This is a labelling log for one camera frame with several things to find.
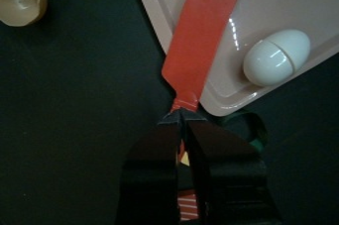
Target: white tray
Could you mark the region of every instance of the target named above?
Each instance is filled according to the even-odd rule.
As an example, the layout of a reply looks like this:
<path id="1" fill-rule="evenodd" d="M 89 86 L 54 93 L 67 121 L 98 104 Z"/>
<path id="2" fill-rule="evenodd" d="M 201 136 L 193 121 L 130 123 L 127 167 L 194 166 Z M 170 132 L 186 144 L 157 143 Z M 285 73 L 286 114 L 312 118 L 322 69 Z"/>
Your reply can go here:
<path id="1" fill-rule="evenodd" d="M 186 0 L 142 1 L 167 52 Z M 243 60 L 254 44 L 283 29 L 302 30 L 312 40 L 310 59 L 293 79 L 339 52 L 339 1 L 239 0 L 201 99 L 211 114 L 229 115 L 278 88 L 249 82 Z"/>

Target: black background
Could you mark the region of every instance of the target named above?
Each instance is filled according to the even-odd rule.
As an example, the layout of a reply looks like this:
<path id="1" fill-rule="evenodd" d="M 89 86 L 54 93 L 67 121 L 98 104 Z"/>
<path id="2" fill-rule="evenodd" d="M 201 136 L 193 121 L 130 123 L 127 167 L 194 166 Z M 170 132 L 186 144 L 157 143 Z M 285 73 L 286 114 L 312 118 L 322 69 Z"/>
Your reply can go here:
<path id="1" fill-rule="evenodd" d="M 339 224 L 338 57 L 247 106 L 285 224 Z M 39 23 L 0 24 L 5 224 L 114 224 L 125 155 L 171 107 L 163 59 L 141 0 L 50 0 Z"/>

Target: egg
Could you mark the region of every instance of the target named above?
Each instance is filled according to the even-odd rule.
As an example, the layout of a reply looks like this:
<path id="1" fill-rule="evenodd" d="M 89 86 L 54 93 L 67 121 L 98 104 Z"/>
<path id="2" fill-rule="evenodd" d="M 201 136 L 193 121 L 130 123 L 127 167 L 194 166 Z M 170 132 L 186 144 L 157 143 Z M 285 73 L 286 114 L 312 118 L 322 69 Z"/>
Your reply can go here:
<path id="1" fill-rule="evenodd" d="M 251 83 L 273 86 L 302 68 L 310 55 L 310 39 L 298 30 L 283 30 L 261 40 L 246 55 L 243 69 Z"/>

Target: white plate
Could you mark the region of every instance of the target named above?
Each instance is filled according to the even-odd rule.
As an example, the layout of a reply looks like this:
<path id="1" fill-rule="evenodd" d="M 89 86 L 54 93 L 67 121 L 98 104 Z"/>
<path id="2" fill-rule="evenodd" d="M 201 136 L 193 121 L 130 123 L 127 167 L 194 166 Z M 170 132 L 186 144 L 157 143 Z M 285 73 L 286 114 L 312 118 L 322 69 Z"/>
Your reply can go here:
<path id="1" fill-rule="evenodd" d="M 142 1 L 167 52 L 186 0 Z M 229 115 L 278 88 L 255 86 L 243 73 L 249 50 L 271 33 L 298 29 L 312 40 L 310 59 L 292 79 L 334 56 L 339 52 L 338 19 L 338 0 L 239 0 L 201 99 L 206 110 Z"/>

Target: red spatula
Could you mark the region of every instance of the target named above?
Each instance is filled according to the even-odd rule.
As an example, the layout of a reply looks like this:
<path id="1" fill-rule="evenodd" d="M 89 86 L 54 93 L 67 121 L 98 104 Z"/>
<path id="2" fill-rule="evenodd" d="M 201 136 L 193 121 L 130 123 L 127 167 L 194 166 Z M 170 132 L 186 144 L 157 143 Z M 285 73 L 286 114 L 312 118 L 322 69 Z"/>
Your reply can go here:
<path id="1" fill-rule="evenodd" d="M 205 84 L 238 0 L 187 0 L 163 76 L 177 91 L 173 110 L 197 111 Z"/>

